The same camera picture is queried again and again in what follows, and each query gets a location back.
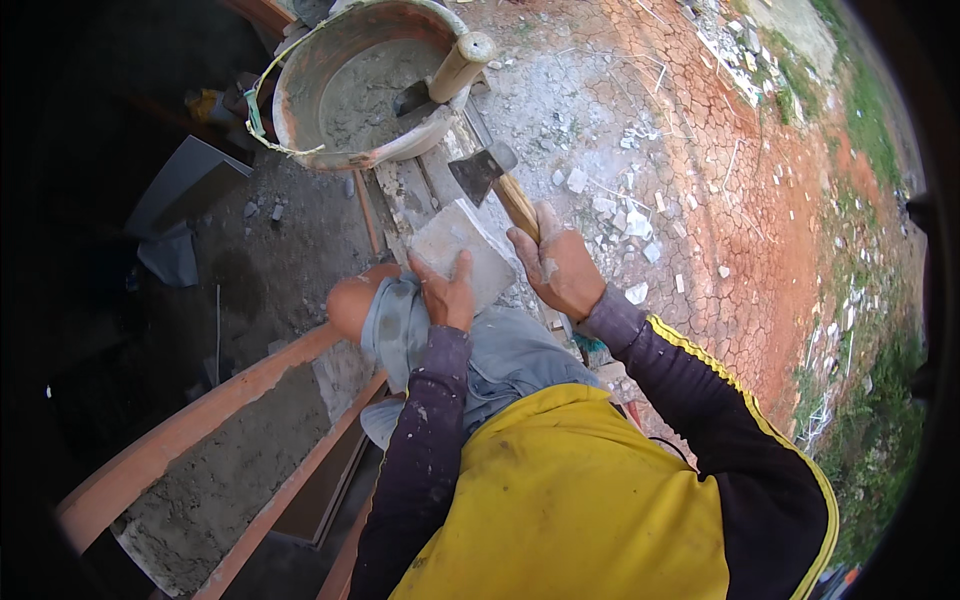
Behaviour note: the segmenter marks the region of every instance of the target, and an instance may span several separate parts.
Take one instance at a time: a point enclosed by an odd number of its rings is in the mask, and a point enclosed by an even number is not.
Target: right hand
[[[513,242],[516,257],[523,263],[527,281],[537,296],[578,323],[590,316],[607,282],[593,264],[584,236],[564,228],[550,204],[539,202],[535,209],[540,245],[520,228],[510,228],[507,238]]]

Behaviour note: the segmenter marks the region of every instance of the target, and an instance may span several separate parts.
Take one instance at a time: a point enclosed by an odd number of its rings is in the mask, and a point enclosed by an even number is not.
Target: bucket
[[[391,40],[416,40],[445,56],[468,32],[460,18],[432,0],[360,0],[326,22],[286,59],[274,94],[274,127],[282,146],[305,151],[325,144],[316,154],[294,156],[318,171],[369,169],[384,160],[419,156],[449,131],[464,109],[469,86],[412,130],[375,148],[338,149],[324,130],[321,107],[334,75],[350,59]]]

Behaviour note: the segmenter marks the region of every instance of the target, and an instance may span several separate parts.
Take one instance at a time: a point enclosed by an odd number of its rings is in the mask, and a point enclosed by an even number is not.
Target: yellow shirt
[[[391,598],[724,598],[715,479],[608,396],[553,386],[477,430],[444,526]]]

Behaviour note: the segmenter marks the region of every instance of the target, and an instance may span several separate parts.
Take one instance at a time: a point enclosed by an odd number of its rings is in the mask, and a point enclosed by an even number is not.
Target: hand
[[[410,252],[410,268],[420,278],[423,286],[423,302],[430,315],[430,323],[447,325],[462,331],[470,331],[473,323],[473,256],[461,250],[453,265],[453,278],[447,280],[431,269],[423,259]]]
[[[540,246],[520,228],[510,228],[507,237],[514,243],[516,257],[537,296],[578,323],[590,316],[607,282],[593,264],[584,236],[563,228],[550,204],[539,202],[535,208]]]

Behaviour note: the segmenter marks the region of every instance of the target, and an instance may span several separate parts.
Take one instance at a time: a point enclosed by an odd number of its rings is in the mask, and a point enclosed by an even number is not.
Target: cement mortar
[[[437,72],[444,54],[416,39],[392,39],[364,50],[334,74],[320,103],[327,150],[362,152],[402,132],[394,98]]]
[[[329,429],[311,364],[300,365],[180,456],[110,531],[164,592],[190,595]]]

